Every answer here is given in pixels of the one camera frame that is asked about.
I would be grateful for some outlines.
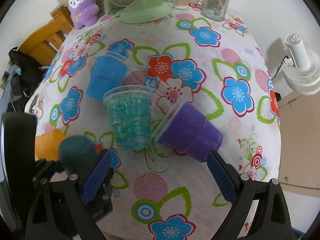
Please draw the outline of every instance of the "orange cup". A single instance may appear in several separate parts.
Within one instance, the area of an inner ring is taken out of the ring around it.
[[[35,154],[37,159],[46,159],[47,161],[59,159],[59,144],[66,138],[59,129],[54,129],[36,138]]]

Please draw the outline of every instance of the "purple plush toy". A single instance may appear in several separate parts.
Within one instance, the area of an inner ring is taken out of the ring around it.
[[[68,7],[76,29],[92,26],[98,20],[99,7],[95,0],[69,0]]]

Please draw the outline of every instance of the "green fan stand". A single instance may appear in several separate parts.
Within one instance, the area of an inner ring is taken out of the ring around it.
[[[162,0],[134,0],[120,14],[120,20],[130,24],[153,22],[166,17],[171,11],[171,6]]]

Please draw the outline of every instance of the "floral tablecloth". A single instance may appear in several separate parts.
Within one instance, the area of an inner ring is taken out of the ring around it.
[[[112,149],[114,210],[98,221],[103,231],[132,240],[211,239],[231,204],[206,163],[154,140],[144,149],[117,150],[106,109],[86,95],[90,71],[97,56],[120,54],[129,68],[124,84],[152,91],[153,130],[186,96],[223,133],[219,153],[225,161],[252,179],[269,181],[278,177],[281,140],[264,59],[236,14],[217,23],[191,4],[163,19],[129,25],[110,19],[115,13],[69,34],[26,112],[38,118],[37,135],[59,128],[67,136],[87,136],[98,152]],[[241,235],[253,215],[254,207]]]

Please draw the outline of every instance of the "beige cabinet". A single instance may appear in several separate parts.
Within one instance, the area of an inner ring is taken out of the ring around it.
[[[288,99],[283,100],[279,102],[282,142],[279,181],[300,188],[300,194],[302,189],[315,189],[318,195],[320,93],[300,96],[289,103]]]

